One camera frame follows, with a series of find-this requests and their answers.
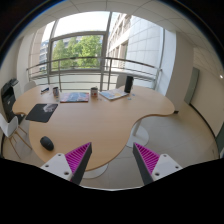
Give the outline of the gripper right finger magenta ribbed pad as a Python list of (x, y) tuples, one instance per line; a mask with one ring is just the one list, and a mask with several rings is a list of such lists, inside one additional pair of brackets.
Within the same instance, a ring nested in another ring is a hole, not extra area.
[(138, 143), (133, 144), (133, 154), (145, 185), (182, 169), (168, 154), (158, 154)]

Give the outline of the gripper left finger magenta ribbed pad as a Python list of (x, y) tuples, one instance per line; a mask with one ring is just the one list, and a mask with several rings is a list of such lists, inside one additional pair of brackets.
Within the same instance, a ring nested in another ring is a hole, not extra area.
[(57, 153), (42, 169), (79, 185), (92, 154), (92, 144), (86, 143), (67, 154)]

